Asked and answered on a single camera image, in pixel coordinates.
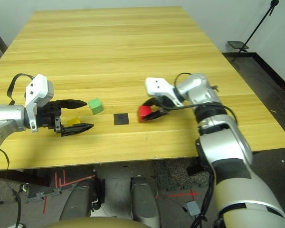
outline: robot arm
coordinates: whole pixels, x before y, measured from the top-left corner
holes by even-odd
[[[79,100],[50,100],[54,96],[53,84],[41,74],[26,87],[25,107],[22,105],[0,105],[0,146],[14,132],[30,128],[38,132],[39,127],[54,129],[61,136],[84,132],[93,124],[80,123],[64,127],[60,121],[61,108],[73,109],[85,106]]]
[[[235,119],[227,115],[215,87],[203,74],[191,74],[176,87],[163,78],[147,78],[147,93],[153,96],[143,105],[160,109],[148,113],[151,120],[170,110],[186,108],[189,101],[199,124],[196,147],[203,167],[214,174],[214,195],[218,210],[216,227],[284,227],[285,213],[270,188],[251,170],[252,152]]]

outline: red cube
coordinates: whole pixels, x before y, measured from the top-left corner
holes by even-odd
[[[150,114],[152,112],[152,109],[150,106],[139,106],[137,110],[138,115],[138,121],[143,122],[143,118]]]

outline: small gray box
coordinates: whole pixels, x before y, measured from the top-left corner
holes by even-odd
[[[200,214],[200,208],[195,201],[190,201],[186,203],[186,208],[191,216]]]

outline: black cable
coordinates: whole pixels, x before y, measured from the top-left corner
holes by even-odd
[[[167,109],[167,110],[180,110],[180,109],[185,109],[185,108],[193,108],[193,107],[199,107],[199,106],[217,106],[217,107],[222,107],[222,108],[225,108],[227,109],[228,111],[231,112],[231,114],[233,115],[233,118],[235,120],[235,122],[238,124],[238,119],[237,119],[237,116],[235,115],[235,113],[232,111],[231,108],[225,106],[225,105],[222,105],[222,104],[212,104],[212,103],[203,103],[203,104],[191,104],[191,105],[187,105],[187,106],[183,106],[183,107],[167,107],[163,104],[161,104],[161,107],[164,108],[164,109]]]
[[[9,105],[14,105],[15,104],[15,101],[14,99],[11,97],[11,95],[13,94],[13,90],[14,90],[14,87],[15,87],[15,83],[17,81],[17,79],[20,77],[20,76],[27,76],[29,77],[31,80],[34,79],[34,77],[32,75],[27,75],[27,74],[24,74],[24,73],[19,73],[19,74],[16,74],[11,83],[10,83],[10,86],[8,87],[8,91],[6,92],[6,95],[11,99]]]
[[[193,221],[192,225],[190,228],[196,228],[196,227],[200,227],[202,228],[202,222],[203,220],[207,220],[207,218],[205,217],[207,210],[209,208],[210,202],[211,202],[211,198],[212,198],[212,193],[213,193],[213,185],[214,185],[214,174],[210,173],[209,176],[209,186],[205,195],[205,198],[203,200],[201,209],[200,209],[200,214],[199,216]]]
[[[16,221],[16,225],[15,225],[15,228],[18,228],[19,224],[20,224],[20,218],[21,218],[21,198],[19,196],[19,194],[10,186],[9,183],[7,183],[7,175],[8,175],[8,169],[9,169],[9,166],[10,166],[10,159],[8,157],[8,155],[5,153],[4,150],[0,149],[0,151],[4,154],[5,158],[6,158],[6,162],[8,164],[7,168],[6,168],[6,172],[5,172],[5,181],[6,181],[6,184],[7,186],[9,187],[9,189],[13,192],[15,198],[16,198],[16,201],[18,202],[18,214],[17,214],[17,221]]]
[[[179,76],[181,75],[192,75],[191,73],[187,73],[187,72],[183,72],[183,73],[180,73],[179,75],[176,76],[176,78],[174,79],[174,88],[176,88],[176,82],[177,82],[177,79],[179,78]]]

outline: white wall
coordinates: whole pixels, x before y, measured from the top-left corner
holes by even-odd
[[[285,0],[279,2],[272,15],[275,17],[268,17],[253,44],[258,46],[256,52],[285,81]]]
[[[270,0],[0,0],[0,35],[9,45],[36,10],[182,6],[220,51],[236,51],[227,41],[245,41],[269,4]],[[285,34],[285,26],[280,27],[284,15],[285,0],[280,0],[273,15],[264,21],[248,46],[249,52],[259,52],[285,80],[285,62],[279,58],[283,48],[267,48],[278,34]]]
[[[0,35],[9,45],[35,10],[182,6],[221,51],[246,39],[267,0],[0,0]]]

